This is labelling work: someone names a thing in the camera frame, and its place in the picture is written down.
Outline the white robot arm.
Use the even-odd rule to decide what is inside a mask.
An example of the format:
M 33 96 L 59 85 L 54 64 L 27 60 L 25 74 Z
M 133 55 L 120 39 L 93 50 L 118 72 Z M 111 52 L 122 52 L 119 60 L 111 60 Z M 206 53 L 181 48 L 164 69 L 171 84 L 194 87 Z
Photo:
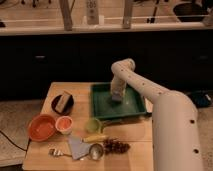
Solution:
M 204 171 L 198 133 L 198 111 L 184 93 L 170 90 L 134 72 L 131 58 L 114 62 L 111 95 L 124 96 L 130 85 L 152 104 L 154 171 Z

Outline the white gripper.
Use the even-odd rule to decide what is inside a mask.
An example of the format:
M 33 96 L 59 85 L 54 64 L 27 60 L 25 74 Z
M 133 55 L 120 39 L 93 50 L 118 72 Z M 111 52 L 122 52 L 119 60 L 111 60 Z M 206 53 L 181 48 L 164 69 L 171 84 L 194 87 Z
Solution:
M 126 89 L 126 82 L 117 76 L 114 76 L 110 83 L 110 91 L 112 95 L 124 96 Z

